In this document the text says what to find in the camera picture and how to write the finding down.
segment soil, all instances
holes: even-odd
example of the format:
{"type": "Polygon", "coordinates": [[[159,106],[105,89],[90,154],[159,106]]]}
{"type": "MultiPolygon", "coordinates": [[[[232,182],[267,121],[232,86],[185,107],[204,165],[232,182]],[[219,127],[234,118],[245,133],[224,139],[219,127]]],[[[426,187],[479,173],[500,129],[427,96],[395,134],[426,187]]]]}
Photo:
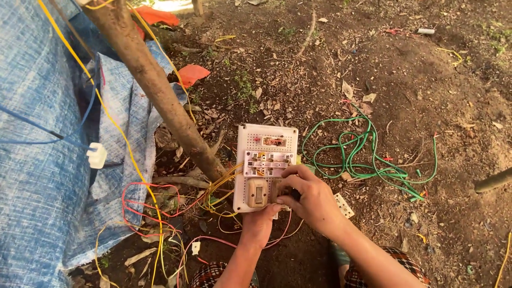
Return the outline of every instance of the soil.
{"type": "MultiPolygon", "coordinates": [[[[204,52],[166,47],[178,68],[198,64],[211,72],[194,85],[191,102],[203,109],[195,113],[198,130],[212,144],[224,125],[223,143],[236,148],[237,126],[242,123],[296,127],[304,132],[299,138],[302,143],[319,121],[350,118],[340,102],[346,99],[343,80],[355,89],[355,100],[377,94],[369,113],[378,131],[377,155],[400,164],[412,163],[420,154],[416,163],[427,162],[403,167],[411,179],[426,179],[433,173],[433,136],[437,135],[436,176],[414,185],[419,192],[428,192],[425,201],[410,202],[408,195],[378,177],[360,183],[324,180],[334,193],[341,192],[355,213],[351,220],[377,244],[401,247],[406,238],[408,253],[425,269],[433,286],[489,287],[496,282],[512,230],[512,183],[482,194],[475,193],[473,185],[512,166],[512,53],[507,48],[512,43],[512,8],[507,2],[315,2],[317,21],[311,42],[295,58],[311,25],[312,2],[268,0],[258,6],[247,2],[236,6],[233,1],[213,0],[204,4],[203,18],[180,15],[182,24],[174,32],[181,33],[179,45],[204,52]],[[415,34],[417,28],[433,28],[435,33],[415,34]],[[225,35],[236,37],[214,45],[225,35]],[[440,48],[456,51],[461,61],[440,48]],[[257,99],[252,91],[259,87],[263,93],[257,99]],[[211,125],[213,130],[206,133],[211,125]],[[408,220],[413,212],[418,223],[408,220]]],[[[306,155],[330,145],[344,131],[359,134],[365,127],[360,122],[326,124],[306,143],[306,155]]],[[[218,153],[226,166],[229,160],[234,163],[227,147],[218,153]]],[[[186,156],[174,162],[174,155],[165,151],[157,157],[155,176],[185,173],[194,166],[188,162],[178,168],[186,156]]],[[[371,148],[366,145],[353,162],[369,163],[370,159],[371,148]]],[[[324,152],[319,160],[340,161],[339,150],[324,152]]],[[[179,188],[180,194],[198,193],[197,188],[179,188]]],[[[229,211],[229,204],[222,209],[229,211]]],[[[281,213],[271,239],[279,238],[287,221],[288,216],[281,213]]],[[[183,222],[188,241],[209,235],[236,243],[239,237],[221,232],[217,216],[197,207],[184,215],[183,222]],[[207,223],[206,233],[200,221],[207,223]]],[[[288,231],[299,223],[293,214],[288,231]]],[[[221,219],[224,230],[235,231],[234,225],[231,218],[221,219]]],[[[328,242],[303,224],[296,234],[264,250],[256,268],[261,287],[339,287],[328,242]]],[[[103,257],[102,272],[120,287],[141,287],[138,276],[148,257],[134,264],[135,276],[124,262],[156,244],[143,242],[137,235],[128,237],[103,257]]],[[[169,251],[164,254],[167,275],[175,271],[174,257],[179,257],[169,251]]],[[[225,244],[203,240],[200,257],[227,262],[232,252],[225,244]]],[[[154,258],[152,254],[151,273],[154,258]]],[[[189,254],[189,278],[200,265],[189,254]]],[[[157,269],[155,284],[166,285],[161,264],[157,269]]],[[[94,270],[80,276],[84,270],[77,269],[74,279],[99,287],[94,270]]],[[[144,277],[150,279],[148,272],[144,277]]],[[[511,285],[509,261],[499,287],[511,285]]],[[[150,286],[148,280],[143,287],[150,286]]]]}

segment person's right hand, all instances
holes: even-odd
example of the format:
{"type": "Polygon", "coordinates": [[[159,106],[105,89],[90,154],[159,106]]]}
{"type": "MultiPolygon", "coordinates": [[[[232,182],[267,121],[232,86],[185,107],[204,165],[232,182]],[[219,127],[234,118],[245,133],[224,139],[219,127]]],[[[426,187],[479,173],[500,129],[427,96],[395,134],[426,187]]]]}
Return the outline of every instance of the person's right hand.
{"type": "Polygon", "coordinates": [[[297,202],[291,196],[280,196],[277,202],[289,206],[315,230],[332,238],[348,221],[339,210],[331,188],[306,166],[289,166],[281,176],[284,179],[278,188],[293,187],[300,192],[301,199],[297,202]]]}

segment blue tarp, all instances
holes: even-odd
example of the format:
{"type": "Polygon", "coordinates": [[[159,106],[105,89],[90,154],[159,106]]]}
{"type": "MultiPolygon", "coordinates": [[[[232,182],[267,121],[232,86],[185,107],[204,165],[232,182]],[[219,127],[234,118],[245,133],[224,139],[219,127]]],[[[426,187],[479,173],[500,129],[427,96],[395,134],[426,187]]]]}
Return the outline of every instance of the blue tarp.
{"type": "MultiPolygon", "coordinates": [[[[94,62],[74,42],[55,9],[44,1],[67,40],[91,73],[94,62]]],[[[126,66],[73,1],[57,0],[70,22],[98,52],[99,89],[109,113],[127,135],[146,179],[153,174],[154,130],[162,118],[126,66]]],[[[36,1],[0,3],[0,105],[60,135],[76,130],[91,101],[92,86],[67,51],[36,1]]],[[[153,42],[147,46],[160,66],[171,72],[153,42]]],[[[179,87],[173,87],[177,94],[179,87]]],[[[180,94],[180,101],[186,98],[180,94]]],[[[0,112],[0,141],[45,141],[55,137],[0,112]]],[[[46,145],[0,143],[0,287],[70,286],[66,270],[105,253],[131,230],[121,224],[124,186],[140,181],[120,132],[107,119],[98,99],[71,139],[100,142],[108,152],[105,168],[89,168],[83,148],[59,141],[46,145]]],[[[131,186],[126,197],[144,201],[146,188],[131,186]]],[[[140,216],[127,214],[133,223],[140,216]]]]}

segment person's left hand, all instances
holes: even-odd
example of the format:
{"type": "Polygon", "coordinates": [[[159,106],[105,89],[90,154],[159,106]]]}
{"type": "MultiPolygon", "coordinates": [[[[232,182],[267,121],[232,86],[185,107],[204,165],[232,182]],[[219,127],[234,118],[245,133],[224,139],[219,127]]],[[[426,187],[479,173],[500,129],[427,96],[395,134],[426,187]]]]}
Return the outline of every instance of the person's left hand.
{"type": "Polygon", "coordinates": [[[280,210],[280,204],[269,204],[259,211],[244,213],[239,245],[255,245],[263,249],[272,230],[272,217],[280,210]]]}

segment green wire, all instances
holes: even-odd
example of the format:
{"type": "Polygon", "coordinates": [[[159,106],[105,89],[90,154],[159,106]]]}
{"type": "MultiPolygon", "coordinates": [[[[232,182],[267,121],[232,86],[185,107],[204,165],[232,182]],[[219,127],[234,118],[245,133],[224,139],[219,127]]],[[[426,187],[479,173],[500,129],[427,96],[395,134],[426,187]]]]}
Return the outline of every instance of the green wire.
{"type": "Polygon", "coordinates": [[[315,127],[313,127],[313,129],[311,129],[311,131],[309,131],[309,133],[306,135],[306,138],[302,142],[302,154],[304,155],[304,157],[306,159],[308,159],[310,162],[312,162],[314,164],[314,166],[316,167],[316,169],[318,171],[320,171],[320,173],[323,176],[325,176],[325,177],[327,177],[329,179],[334,179],[334,178],[340,177],[341,174],[345,170],[350,174],[350,176],[361,178],[361,179],[370,178],[370,177],[374,177],[374,176],[379,176],[379,178],[381,178],[382,180],[384,180],[384,182],[390,184],[391,186],[396,187],[396,188],[398,188],[400,190],[403,190],[403,191],[411,194],[413,196],[413,198],[410,199],[411,201],[414,201],[416,199],[424,200],[424,198],[419,195],[419,193],[411,186],[411,184],[426,183],[426,182],[432,180],[432,178],[434,178],[434,176],[436,175],[436,171],[437,171],[437,151],[436,151],[436,138],[435,138],[435,135],[434,135],[434,137],[432,137],[432,141],[434,143],[434,171],[432,172],[432,175],[429,178],[427,178],[426,180],[422,180],[422,181],[406,180],[406,177],[409,176],[406,171],[402,170],[400,167],[397,167],[397,166],[393,165],[392,163],[389,163],[389,162],[383,160],[382,158],[380,158],[379,156],[377,156],[377,154],[376,154],[376,152],[377,152],[377,142],[378,142],[377,129],[372,124],[370,119],[368,119],[368,117],[366,117],[366,115],[364,115],[364,113],[361,112],[361,110],[359,110],[359,108],[356,105],[354,105],[353,103],[350,103],[350,104],[352,104],[352,106],[354,106],[357,109],[357,111],[361,114],[361,116],[356,116],[356,117],[352,117],[352,118],[349,118],[349,119],[326,119],[326,120],[320,121],[318,124],[316,124],[315,127]],[[309,137],[316,131],[318,126],[322,125],[323,123],[330,122],[330,121],[340,122],[340,121],[351,121],[351,120],[356,120],[356,119],[365,119],[366,121],[368,121],[368,127],[367,127],[366,131],[364,131],[360,135],[357,135],[356,133],[353,133],[353,132],[343,132],[338,137],[338,144],[337,145],[323,146],[323,147],[321,147],[321,148],[319,148],[318,150],[315,151],[315,153],[313,154],[313,158],[308,157],[308,155],[304,151],[304,145],[306,144],[306,141],[309,139],[309,137]],[[348,142],[342,143],[342,138],[345,135],[351,135],[354,138],[351,139],[348,142]],[[353,164],[352,160],[353,160],[354,156],[363,148],[363,146],[365,145],[369,135],[371,136],[371,143],[372,143],[371,144],[371,149],[372,149],[372,165],[369,166],[369,165],[365,165],[365,164],[353,164]],[[348,156],[346,156],[345,146],[349,145],[349,144],[352,144],[352,143],[355,143],[355,147],[354,147],[354,149],[352,149],[350,154],[348,156]],[[341,150],[341,154],[342,154],[342,163],[341,164],[324,164],[324,163],[316,162],[316,156],[318,155],[318,153],[320,153],[322,150],[328,149],[328,148],[339,148],[341,150]],[[384,169],[377,168],[377,165],[375,163],[376,159],[379,160],[380,162],[386,164],[389,167],[384,168],[384,169]],[[325,168],[341,168],[341,171],[338,174],[336,174],[336,175],[328,175],[327,173],[325,173],[322,170],[320,170],[320,167],[325,167],[325,168]],[[365,169],[365,168],[369,169],[371,171],[371,173],[359,173],[359,172],[357,172],[355,170],[355,169],[362,170],[362,169],[365,169]],[[392,180],[400,181],[405,187],[393,184],[393,183],[389,182],[388,180],[386,180],[385,177],[386,178],[390,178],[392,180]]]}

